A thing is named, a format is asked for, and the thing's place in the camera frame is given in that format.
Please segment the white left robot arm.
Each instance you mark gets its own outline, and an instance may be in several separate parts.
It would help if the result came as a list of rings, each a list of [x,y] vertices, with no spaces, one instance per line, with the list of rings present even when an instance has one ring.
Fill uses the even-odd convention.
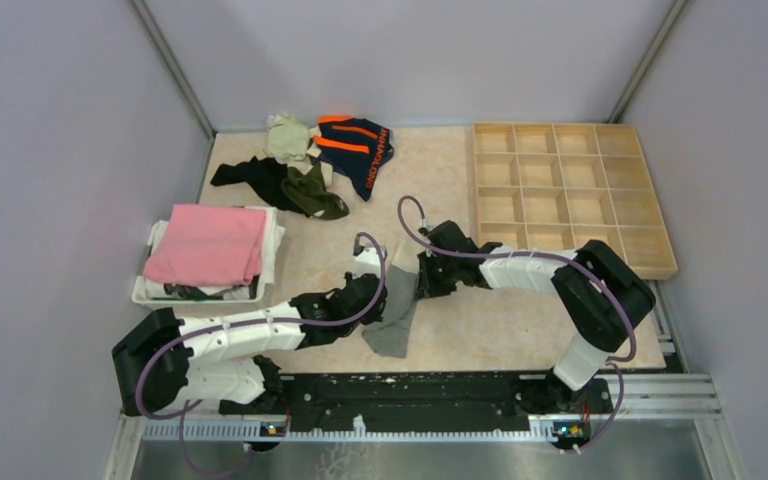
[[[193,318],[155,310],[111,351],[122,410],[168,419],[205,401],[229,401],[268,413],[281,388],[267,353],[333,344],[380,321],[386,299],[383,281],[367,273],[248,313]]]

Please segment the grey underwear white waistband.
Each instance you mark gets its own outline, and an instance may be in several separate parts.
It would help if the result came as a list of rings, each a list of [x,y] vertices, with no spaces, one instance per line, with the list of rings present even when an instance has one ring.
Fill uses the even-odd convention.
[[[381,321],[364,328],[362,338],[377,355],[405,359],[417,308],[421,247],[402,239],[386,271],[387,299]]]

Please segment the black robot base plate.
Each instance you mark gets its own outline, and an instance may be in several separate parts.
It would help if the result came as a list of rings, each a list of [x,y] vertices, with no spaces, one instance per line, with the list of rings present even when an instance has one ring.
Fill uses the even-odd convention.
[[[606,381],[572,394],[531,372],[414,372],[284,376],[248,405],[223,400],[223,416],[277,416],[293,433],[342,432],[362,418],[372,433],[525,431],[532,415],[608,414]]]

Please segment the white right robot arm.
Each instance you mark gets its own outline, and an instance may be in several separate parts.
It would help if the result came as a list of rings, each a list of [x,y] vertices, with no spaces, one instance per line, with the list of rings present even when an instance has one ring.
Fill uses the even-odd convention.
[[[560,299],[576,333],[546,378],[546,397],[572,412],[586,385],[623,344],[636,351],[636,327],[654,309],[650,287],[605,242],[558,252],[526,251],[499,242],[478,246],[453,221],[420,231],[421,298],[453,293],[459,284],[487,290],[522,289]]]

